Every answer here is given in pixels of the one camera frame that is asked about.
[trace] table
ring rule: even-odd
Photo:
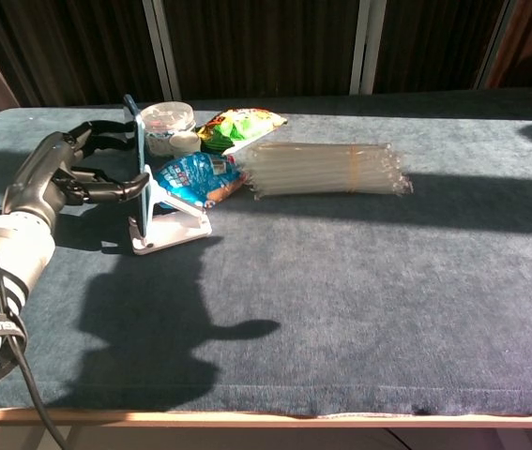
[[[198,123],[288,117],[270,141],[392,142],[415,193],[245,189],[210,212],[211,237],[144,257],[129,208],[67,208],[23,312],[51,408],[532,424],[532,89],[191,104]],[[93,118],[122,112],[1,112],[0,199],[42,137]],[[89,164],[126,176],[126,158]],[[0,409],[29,405],[18,373],[0,383]]]

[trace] blue snack bag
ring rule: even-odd
[[[193,153],[166,163],[155,180],[187,202],[211,208],[240,188],[244,176],[226,157]],[[172,209],[164,203],[160,206]]]

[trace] floor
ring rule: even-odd
[[[406,450],[383,429],[60,427],[71,450]],[[532,430],[397,428],[413,450],[532,450]],[[42,427],[0,427],[0,449],[56,450]]]

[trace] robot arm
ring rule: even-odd
[[[129,141],[102,136],[104,132],[126,132],[128,125],[98,121],[85,122],[68,133],[47,136],[18,170],[8,186],[0,215],[0,269],[3,274],[10,317],[19,316],[28,294],[38,281],[54,252],[57,215],[66,205],[125,202],[139,196],[149,182],[140,173],[128,182],[118,182],[104,172],[77,169],[75,164],[96,149],[133,149]],[[9,319],[0,305],[0,379],[15,363],[1,349],[3,337],[23,339],[19,320]]]

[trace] wooden table edge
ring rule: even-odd
[[[337,414],[291,417],[255,412],[138,412],[50,409],[58,425],[179,428],[532,428],[532,416]],[[1,409],[0,426],[40,425],[32,409]]]

